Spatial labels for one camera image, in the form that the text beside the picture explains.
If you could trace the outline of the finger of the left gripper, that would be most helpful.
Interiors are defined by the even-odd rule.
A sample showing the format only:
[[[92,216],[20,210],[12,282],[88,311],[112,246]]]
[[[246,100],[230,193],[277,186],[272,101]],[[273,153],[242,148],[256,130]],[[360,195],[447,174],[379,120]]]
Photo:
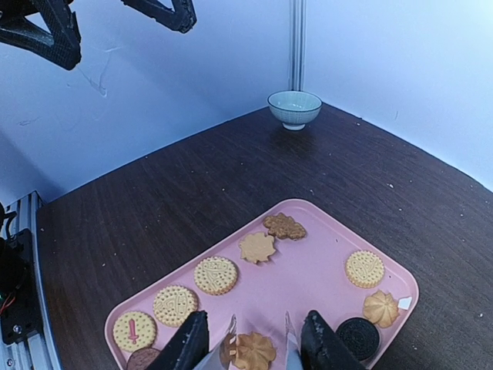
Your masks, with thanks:
[[[81,35],[70,1],[1,2],[1,42],[72,70],[81,61]]]
[[[154,19],[168,29],[187,33],[196,24],[192,0],[172,0],[172,8],[156,0],[122,0],[122,3]]]

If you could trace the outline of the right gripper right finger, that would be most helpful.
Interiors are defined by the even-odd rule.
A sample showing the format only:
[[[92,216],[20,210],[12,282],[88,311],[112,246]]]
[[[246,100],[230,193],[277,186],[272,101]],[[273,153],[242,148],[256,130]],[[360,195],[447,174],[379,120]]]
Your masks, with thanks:
[[[321,314],[308,312],[300,335],[300,356],[304,369],[363,369]]]

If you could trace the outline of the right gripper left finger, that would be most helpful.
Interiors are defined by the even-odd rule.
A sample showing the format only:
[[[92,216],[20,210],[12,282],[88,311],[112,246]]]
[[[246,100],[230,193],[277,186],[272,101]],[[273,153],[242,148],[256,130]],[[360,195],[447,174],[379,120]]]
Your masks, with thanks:
[[[146,369],[194,369],[209,351],[208,315],[205,311],[194,311]]]

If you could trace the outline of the silver white tongs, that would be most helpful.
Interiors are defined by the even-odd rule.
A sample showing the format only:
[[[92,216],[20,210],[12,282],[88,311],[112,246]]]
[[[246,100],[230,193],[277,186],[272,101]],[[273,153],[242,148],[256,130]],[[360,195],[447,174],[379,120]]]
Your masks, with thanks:
[[[303,369],[297,333],[290,318],[285,313],[285,369]],[[252,331],[237,334],[236,315],[232,315],[223,339],[210,351],[194,369],[273,369],[277,349],[270,337]]]

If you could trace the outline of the tan maple leaf cookie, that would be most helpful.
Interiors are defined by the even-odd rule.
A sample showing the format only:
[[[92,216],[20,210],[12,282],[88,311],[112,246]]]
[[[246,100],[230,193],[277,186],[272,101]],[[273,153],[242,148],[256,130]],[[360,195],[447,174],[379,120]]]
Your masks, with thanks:
[[[274,237],[264,232],[248,234],[239,242],[242,259],[250,263],[267,262],[276,253]]]

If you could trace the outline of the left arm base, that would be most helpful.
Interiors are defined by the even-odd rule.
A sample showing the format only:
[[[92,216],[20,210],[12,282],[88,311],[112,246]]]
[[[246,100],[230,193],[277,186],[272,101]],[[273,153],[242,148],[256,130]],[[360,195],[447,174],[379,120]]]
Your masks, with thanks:
[[[15,211],[1,209],[1,337],[18,344],[42,332],[42,313],[35,284],[32,233],[10,233]]]

